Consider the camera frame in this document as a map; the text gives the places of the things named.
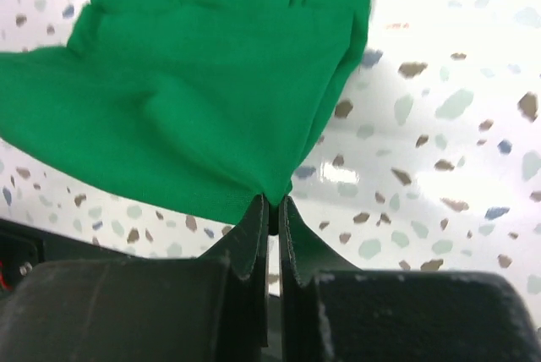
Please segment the green t-shirt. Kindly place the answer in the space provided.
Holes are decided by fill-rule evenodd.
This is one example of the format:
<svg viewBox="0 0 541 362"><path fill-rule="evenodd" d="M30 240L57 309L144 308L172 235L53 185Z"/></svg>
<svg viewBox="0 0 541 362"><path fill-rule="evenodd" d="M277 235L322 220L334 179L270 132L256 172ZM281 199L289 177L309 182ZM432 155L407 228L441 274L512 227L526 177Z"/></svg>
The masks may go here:
<svg viewBox="0 0 541 362"><path fill-rule="evenodd" d="M226 223L273 205L367 42L371 0L90 0L1 56L1 136L132 200Z"/></svg>

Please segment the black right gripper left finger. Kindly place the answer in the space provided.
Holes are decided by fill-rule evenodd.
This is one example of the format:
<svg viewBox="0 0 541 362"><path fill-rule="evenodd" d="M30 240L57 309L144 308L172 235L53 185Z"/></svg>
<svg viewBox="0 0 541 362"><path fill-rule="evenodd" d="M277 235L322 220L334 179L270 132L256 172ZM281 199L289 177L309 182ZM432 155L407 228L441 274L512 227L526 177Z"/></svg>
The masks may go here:
<svg viewBox="0 0 541 362"><path fill-rule="evenodd" d="M255 196L240 222L226 233L202 259L223 258L237 281L233 298L235 315L249 330L257 345L268 345L268 237L270 205L263 195Z"/></svg>

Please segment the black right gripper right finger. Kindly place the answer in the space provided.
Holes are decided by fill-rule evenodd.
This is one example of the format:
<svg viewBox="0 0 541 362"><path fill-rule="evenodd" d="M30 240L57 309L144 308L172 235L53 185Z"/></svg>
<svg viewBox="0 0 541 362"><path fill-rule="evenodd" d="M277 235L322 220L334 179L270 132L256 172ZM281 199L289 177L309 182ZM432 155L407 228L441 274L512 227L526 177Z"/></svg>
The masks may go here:
<svg viewBox="0 0 541 362"><path fill-rule="evenodd" d="M318 291L319 274L357 271L303 220L291 197L278 206L281 339L284 361L333 361L331 324Z"/></svg>

